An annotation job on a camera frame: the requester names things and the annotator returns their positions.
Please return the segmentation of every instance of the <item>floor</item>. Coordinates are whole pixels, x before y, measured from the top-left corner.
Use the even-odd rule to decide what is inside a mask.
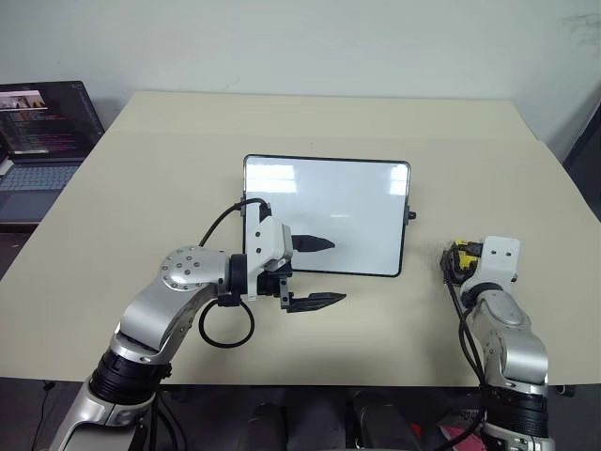
[[[0,234],[0,278],[26,242],[26,234]],[[79,389],[57,382],[48,393],[39,439],[50,444]],[[0,378],[0,449],[32,449],[44,396],[43,381]],[[347,442],[346,413],[351,387],[169,386],[167,404],[182,424],[190,450],[235,450],[253,409],[265,402],[285,407],[288,451],[342,449]],[[451,409],[473,408],[471,391],[457,388],[378,388],[410,421],[423,427],[424,449],[441,441],[436,422]],[[601,450],[601,385],[580,385],[573,397],[550,389],[549,431],[558,450]],[[164,431],[159,450],[170,449]]]

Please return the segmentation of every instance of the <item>whiteboard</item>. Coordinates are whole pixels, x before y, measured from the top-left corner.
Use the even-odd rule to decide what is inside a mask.
[[[292,235],[314,235],[335,247],[294,252],[295,271],[396,276],[401,272],[408,211],[406,162],[249,155],[244,195],[261,197]],[[247,206],[244,242],[258,225]]]

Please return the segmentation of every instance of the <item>beige tabletop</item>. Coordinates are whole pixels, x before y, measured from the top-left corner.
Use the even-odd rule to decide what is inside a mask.
[[[403,272],[296,273],[299,296],[347,298],[294,315],[259,298],[254,337],[235,350],[206,345],[194,327],[169,382],[474,384],[438,260],[452,239],[486,235],[521,240],[514,294],[547,346],[549,381],[601,381],[601,227],[511,103],[148,92],[133,97],[0,281],[0,376],[88,376],[161,259],[197,243],[239,199],[249,153],[410,162],[418,219]],[[208,247],[239,252],[241,236],[234,215]],[[211,312],[209,333],[245,334],[239,310]]]

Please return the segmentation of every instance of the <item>laptop keyboard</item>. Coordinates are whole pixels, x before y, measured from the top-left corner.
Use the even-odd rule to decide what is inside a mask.
[[[62,190],[78,167],[14,166],[0,179],[0,191]]]

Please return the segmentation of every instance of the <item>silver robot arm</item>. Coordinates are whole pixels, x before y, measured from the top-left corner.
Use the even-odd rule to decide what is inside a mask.
[[[487,237],[478,250],[477,267],[460,294],[483,349],[486,449],[553,451],[547,430],[547,350],[511,295],[519,241]]]
[[[336,293],[294,300],[289,293],[290,229],[263,218],[249,255],[228,256],[200,246],[169,254],[157,277],[128,306],[94,373],[84,381],[54,436],[50,451],[132,449],[170,362],[202,305],[248,294],[279,296],[288,312],[315,310],[343,299]]]

